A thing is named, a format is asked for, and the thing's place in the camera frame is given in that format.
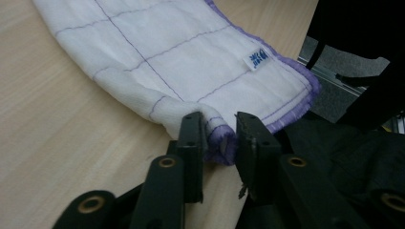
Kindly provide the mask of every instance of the black cloth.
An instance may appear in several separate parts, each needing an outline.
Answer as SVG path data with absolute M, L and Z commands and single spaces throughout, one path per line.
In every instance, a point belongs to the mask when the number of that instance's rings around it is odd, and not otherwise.
M 300 119 L 285 132 L 293 153 L 315 163 L 342 194 L 361 201 L 374 189 L 405 193 L 405 135 L 363 133 L 318 118 Z

